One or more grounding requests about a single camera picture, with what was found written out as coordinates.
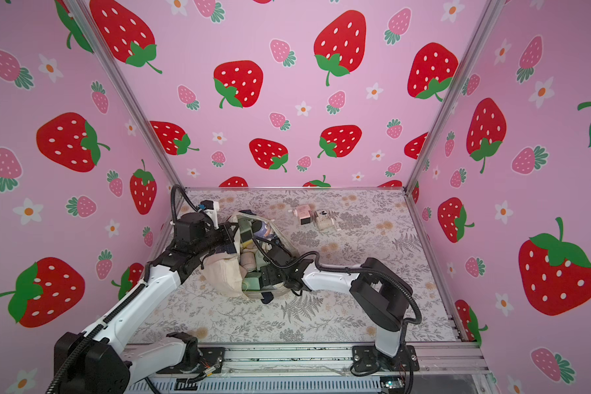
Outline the cream canvas tote bag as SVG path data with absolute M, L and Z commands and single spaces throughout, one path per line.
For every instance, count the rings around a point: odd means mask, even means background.
M 254 237 L 251 228 L 254 220 L 269 224 L 274 231 L 274 236 L 270 240 Z M 262 247 L 281 246 L 293 256 L 299 257 L 300 253 L 297 248 L 269 219 L 239 211 L 228 218 L 227 223 L 233 226 L 236 254 L 214 252 L 207 256 L 203 260 L 204 267 L 201 270 L 207 282 L 219 294 L 231 298 L 245 296 L 249 299 L 263 300 L 265 303 L 269 303 L 274 297 L 286 295 L 289 291 L 277 293 L 243 292 L 241 283 L 249 273 L 260 273 L 260 268 L 266 265 L 260 254 Z

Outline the pink pencil sharpener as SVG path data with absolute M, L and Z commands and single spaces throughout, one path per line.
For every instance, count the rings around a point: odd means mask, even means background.
M 293 210 L 300 225 L 310 224 L 313 221 L 312 208 L 310 205 L 300 205 Z

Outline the cream white pencil sharpener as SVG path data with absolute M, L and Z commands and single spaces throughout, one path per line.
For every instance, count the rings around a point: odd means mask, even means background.
M 334 219 L 325 209 L 314 211 L 313 219 L 319 231 L 330 231 L 336 228 Z

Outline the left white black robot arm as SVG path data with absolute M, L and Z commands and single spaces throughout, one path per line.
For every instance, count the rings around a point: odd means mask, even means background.
M 54 346 L 49 393 L 123 393 L 168 367 L 179 367 L 197 382 L 213 372 L 195 337 L 172 333 L 142 351 L 126 345 L 155 308 L 200 267 L 210 251 L 233 246 L 237 225 L 224 224 L 190 240 L 177 234 L 144 277 L 110 311 L 81 333 L 65 333 Z

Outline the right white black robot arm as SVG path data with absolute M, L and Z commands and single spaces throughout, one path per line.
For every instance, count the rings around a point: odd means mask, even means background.
M 423 315 L 411 286 L 378 259 L 355 266 L 321 264 L 320 253 L 296 256 L 278 245 L 261 248 L 263 259 L 280 270 L 292 293 L 336 292 L 353 297 L 374 323 L 374 364 L 385 369 L 417 370 L 416 356 L 406 342 L 409 325 L 420 325 Z

